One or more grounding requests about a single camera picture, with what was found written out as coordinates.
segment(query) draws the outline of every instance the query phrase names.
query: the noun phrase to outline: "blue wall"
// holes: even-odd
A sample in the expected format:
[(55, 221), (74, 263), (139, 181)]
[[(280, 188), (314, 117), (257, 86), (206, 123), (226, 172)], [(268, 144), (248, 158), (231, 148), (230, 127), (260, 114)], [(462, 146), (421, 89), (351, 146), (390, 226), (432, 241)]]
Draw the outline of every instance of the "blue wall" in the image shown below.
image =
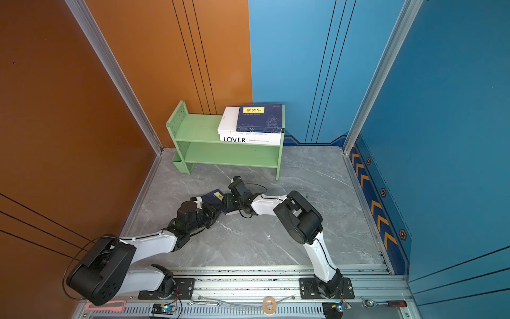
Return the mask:
[(253, 101), (284, 103), (301, 143), (346, 134), (403, 3), (249, 0)]
[(508, 296), (464, 298), (510, 287), (510, 249), (470, 261), (510, 244), (509, 16), (510, 2), (424, 1), (362, 129), (412, 238), (426, 319)]

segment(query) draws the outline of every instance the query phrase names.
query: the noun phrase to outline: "gray marble floor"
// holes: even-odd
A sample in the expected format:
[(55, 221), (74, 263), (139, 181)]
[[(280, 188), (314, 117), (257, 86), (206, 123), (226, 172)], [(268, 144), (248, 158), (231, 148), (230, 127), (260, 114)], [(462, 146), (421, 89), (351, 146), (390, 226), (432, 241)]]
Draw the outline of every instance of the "gray marble floor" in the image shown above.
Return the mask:
[[(283, 150), (280, 180), (274, 168), (197, 164), (191, 175), (172, 164), (175, 149), (165, 149), (143, 205), (129, 231), (137, 236), (166, 227), (181, 202), (219, 188), (228, 191), (230, 179), (267, 187), (268, 195), (299, 191), (322, 214), (324, 239), (336, 264), (380, 264), (377, 250), (347, 168), (336, 146), (296, 146)], [(253, 191), (258, 186), (248, 185)], [(139, 265), (172, 266), (310, 265), (296, 243), (274, 216), (245, 219), (221, 215), (179, 251), (153, 256)]]

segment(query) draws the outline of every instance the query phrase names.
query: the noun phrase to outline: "brown wall panel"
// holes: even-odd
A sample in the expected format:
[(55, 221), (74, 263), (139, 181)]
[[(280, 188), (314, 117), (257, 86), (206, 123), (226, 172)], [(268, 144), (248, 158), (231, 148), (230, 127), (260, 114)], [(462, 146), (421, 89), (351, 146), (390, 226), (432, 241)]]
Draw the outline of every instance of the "brown wall panel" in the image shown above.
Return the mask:
[(87, 0), (164, 147), (180, 100), (222, 114), (252, 102), (247, 0)]
[[(65, 2), (0, 3), (0, 193), (82, 234), (119, 234), (155, 154)], [(82, 246), (83, 238), (0, 197), (0, 211)], [(0, 214), (0, 229), (78, 249)], [(0, 233), (4, 317), (69, 318), (70, 259)], [(27, 297), (37, 313), (23, 312)]]

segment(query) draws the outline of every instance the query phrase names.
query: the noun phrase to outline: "yellow chevron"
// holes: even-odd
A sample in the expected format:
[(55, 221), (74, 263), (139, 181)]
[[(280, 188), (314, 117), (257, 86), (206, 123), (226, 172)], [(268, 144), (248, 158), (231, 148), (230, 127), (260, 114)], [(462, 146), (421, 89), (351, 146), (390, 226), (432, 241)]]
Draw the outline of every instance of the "yellow chevron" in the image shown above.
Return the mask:
[(378, 215), (377, 216), (377, 229), (379, 229), (379, 231), (381, 231), (381, 222), (385, 223), (386, 225), (390, 225), (390, 223), (388, 222), (388, 220), (384, 217), (382, 217), (381, 215)]
[(384, 247), (386, 249), (388, 249), (388, 239), (391, 240), (392, 242), (394, 242), (395, 245), (398, 245), (397, 240), (395, 238), (393, 238), (392, 235), (388, 234), (387, 232), (384, 232)]
[(359, 154), (352, 154), (352, 166), (354, 166), (354, 157), (359, 157)]
[(383, 209), (383, 208), (381, 207), (381, 204), (379, 204), (378, 202), (376, 202), (376, 201), (372, 200), (372, 216), (374, 215), (374, 206), (377, 206), (377, 207), (379, 207), (380, 209)]
[(363, 180), (370, 181), (368, 176), (361, 174), (361, 189), (363, 189)]
[(356, 176), (359, 176), (358, 173), (360, 172), (360, 167), (365, 168), (363, 164), (356, 164)]

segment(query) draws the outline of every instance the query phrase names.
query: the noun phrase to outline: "white book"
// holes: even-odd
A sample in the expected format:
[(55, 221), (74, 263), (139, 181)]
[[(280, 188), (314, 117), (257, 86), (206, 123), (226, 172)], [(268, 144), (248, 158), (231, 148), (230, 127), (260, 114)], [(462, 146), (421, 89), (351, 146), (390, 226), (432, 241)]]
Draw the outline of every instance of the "white book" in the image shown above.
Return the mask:
[(227, 106), (218, 126), (218, 134), (223, 142), (246, 144), (280, 145), (281, 133), (237, 132), (238, 106)]

